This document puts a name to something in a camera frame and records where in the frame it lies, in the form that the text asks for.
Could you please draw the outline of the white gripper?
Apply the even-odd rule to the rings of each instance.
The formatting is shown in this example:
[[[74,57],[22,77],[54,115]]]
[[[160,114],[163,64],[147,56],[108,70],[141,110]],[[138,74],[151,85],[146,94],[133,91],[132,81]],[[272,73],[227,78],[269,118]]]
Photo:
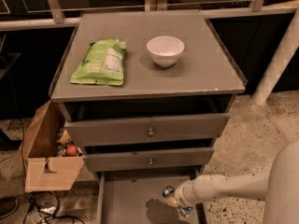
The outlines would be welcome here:
[[[195,206],[195,201],[193,182],[191,180],[184,181],[176,187],[175,197],[165,197],[165,202],[174,208],[179,208],[180,205],[183,207]]]

